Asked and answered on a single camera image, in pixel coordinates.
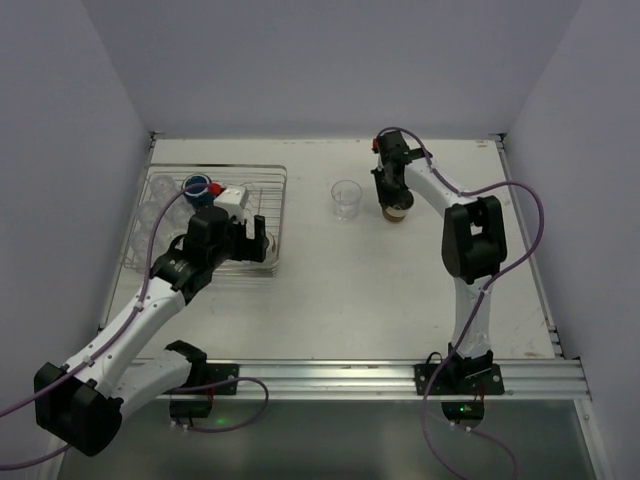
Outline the dark blue mug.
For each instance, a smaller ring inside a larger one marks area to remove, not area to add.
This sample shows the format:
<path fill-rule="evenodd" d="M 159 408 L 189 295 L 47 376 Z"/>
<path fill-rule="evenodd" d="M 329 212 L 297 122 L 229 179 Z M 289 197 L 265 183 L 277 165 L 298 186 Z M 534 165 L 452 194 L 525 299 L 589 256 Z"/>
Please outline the dark blue mug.
<path fill-rule="evenodd" d="M 210 191 L 212 180 L 203 174 L 194 174 L 182 182 L 183 197 L 194 209 L 213 204 L 215 194 Z"/>

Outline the white brown banded cup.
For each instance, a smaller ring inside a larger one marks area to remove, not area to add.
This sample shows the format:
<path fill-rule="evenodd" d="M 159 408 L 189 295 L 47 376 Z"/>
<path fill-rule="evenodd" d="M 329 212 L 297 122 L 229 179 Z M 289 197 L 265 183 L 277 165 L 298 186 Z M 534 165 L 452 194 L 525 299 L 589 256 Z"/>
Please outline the white brown banded cup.
<path fill-rule="evenodd" d="M 384 203 L 381 205 L 382 215 L 390 223 L 400 223 L 406 218 L 413 203 L 412 197 L 395 199 L 392 202 Z"/>

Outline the clear faceted glass tumbler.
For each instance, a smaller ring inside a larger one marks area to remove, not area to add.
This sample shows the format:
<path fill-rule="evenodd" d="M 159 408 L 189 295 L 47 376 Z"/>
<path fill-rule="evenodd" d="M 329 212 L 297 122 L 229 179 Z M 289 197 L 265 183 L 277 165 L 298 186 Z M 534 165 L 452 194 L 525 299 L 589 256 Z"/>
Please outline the clear faceted glass tumbler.
<path fill-rule="evenodd" d="M 351 220 L 358 214 L 362 188 L 353 180 L 339 180 L 331 188 L 331 197 L 335 216 L 340 220 Z"/>

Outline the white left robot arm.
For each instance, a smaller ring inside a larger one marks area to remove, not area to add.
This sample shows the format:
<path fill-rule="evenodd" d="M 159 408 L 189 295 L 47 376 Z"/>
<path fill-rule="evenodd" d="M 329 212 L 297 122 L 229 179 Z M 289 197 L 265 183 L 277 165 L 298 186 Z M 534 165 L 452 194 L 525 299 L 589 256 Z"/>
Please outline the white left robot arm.
<path fill-rule="evenodd" d="M 165 392 L 217 393 L 230 377 L 214 378 L 206 354 L 184 341 L 133 371 L 131 362 L 159 329 L 212 281 L 228 260 L 263 262 L 270 240 L 263 216 L 238 220 L 221 207 L 201 209 L 185 234 L 159 256 L 140 290 L 109 326 L 63 365 L 34 376 L 37 424 L 92 457 L 115 438 L 123 420 Z"/>

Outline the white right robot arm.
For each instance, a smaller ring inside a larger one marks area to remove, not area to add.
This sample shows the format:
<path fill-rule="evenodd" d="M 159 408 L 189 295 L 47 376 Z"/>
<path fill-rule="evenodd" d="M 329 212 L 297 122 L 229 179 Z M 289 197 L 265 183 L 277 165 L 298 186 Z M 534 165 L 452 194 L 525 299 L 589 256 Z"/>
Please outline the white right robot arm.
<path fill-rule="evenodd" d="M 470 195 L 439 173 L 426 148 L 409 147 L 408 132 L 386 128 L 376 135 L 372 151 L 378 164 L 372 170 L 384 218 L 399 223 L 423 198 L 443 220 L 441 258 L 454 280 L 455 325 L 443 366 L 429 374 L 435 384 L 454 389 L 493 366 L 488 282 L 507 257 L 501 202 Z"/>

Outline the aluminium front rail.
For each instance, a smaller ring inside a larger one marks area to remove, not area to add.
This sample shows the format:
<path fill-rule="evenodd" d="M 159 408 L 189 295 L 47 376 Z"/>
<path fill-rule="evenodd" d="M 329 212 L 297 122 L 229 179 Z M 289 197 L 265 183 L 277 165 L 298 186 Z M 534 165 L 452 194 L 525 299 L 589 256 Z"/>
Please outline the aluminium front rail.
<path fill-rule="evenodd" d="M 417 401 L 416 360 L 233 360 L 234 372 L 262 380 L 272 400 Z M 445 400 L 585 400 L 591 397 L 577 360 L 500 360 L 490 381 L 504 393 L 472 386 Z"/>

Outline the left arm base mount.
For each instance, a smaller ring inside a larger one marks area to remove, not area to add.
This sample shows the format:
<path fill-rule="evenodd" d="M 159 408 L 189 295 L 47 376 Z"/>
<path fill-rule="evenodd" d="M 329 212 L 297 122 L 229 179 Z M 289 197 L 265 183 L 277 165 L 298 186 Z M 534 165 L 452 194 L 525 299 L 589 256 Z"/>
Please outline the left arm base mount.
<path fill-rule="evenodd" d="M 237 363 L 207 363 L 200 366 L 196 374 L 191 375 L 181 388 L 201 387 L 213 383 L 220 383 L 225 380 L 237 378 L 240 373 L 240 366 Z M 215 396 L 233 396 L 237 393 L 237 385 L 230 383 L 220 387 L 201 389 L 187 392 L 187 395 L 194 395 L 193 400 L 177 399 L 176 387 L 164 392 L 169 400 L 169 418 L 176 424 L 187 424 L 193 426 L 196 420 L 206 419 L 212 412 Z"/>

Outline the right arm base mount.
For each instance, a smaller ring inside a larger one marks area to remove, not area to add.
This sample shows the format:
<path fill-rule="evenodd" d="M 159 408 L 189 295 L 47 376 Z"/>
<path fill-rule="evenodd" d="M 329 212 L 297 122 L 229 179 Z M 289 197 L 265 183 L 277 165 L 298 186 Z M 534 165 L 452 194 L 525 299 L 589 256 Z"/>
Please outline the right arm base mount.
<path fill-rule="evenodd" d="M 486 397 L 505 392 L 500 366 L 489 351 L 471 359 L 456 355 L 436 376 L 428 395 L 470 397 L 470 400 L 442 400 L 441 409 L 448 421 L 474 428 L 484 419 Z"/>

